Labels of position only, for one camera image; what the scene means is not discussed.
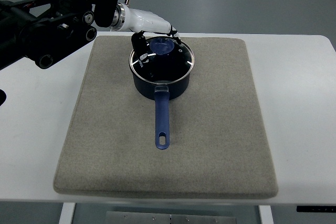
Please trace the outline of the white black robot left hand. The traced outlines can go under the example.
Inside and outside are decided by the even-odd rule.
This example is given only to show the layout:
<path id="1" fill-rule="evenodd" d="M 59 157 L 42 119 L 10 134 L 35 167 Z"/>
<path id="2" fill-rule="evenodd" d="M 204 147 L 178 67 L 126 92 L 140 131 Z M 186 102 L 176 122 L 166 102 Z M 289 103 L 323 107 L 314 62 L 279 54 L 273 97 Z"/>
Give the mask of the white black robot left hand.
<path id="1" fill-rule="evenodd" d="M 165 34 L 173 37 L 178 44 L 181 38 L 178 31 L 162 17 L 148 11 L 129 8 L 126 4 L 118 3 L 110 25 L 112 31 L 132 31 L 136 35 L 132 38 L 133 50 L 141 63 L 148 62 L 145 32 Z"/>

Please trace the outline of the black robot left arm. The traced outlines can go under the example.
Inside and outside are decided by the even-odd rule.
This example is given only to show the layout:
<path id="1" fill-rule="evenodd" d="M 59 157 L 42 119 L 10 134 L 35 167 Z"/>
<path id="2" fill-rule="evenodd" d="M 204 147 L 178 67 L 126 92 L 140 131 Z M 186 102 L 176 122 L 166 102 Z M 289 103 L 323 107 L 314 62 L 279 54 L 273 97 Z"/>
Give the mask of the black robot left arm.
<path id="1" fill-rule="evenodd" d="M 47 69 L 112 24 L 118 0 L 1 1 L 1 69 L 26 57 Z"/>

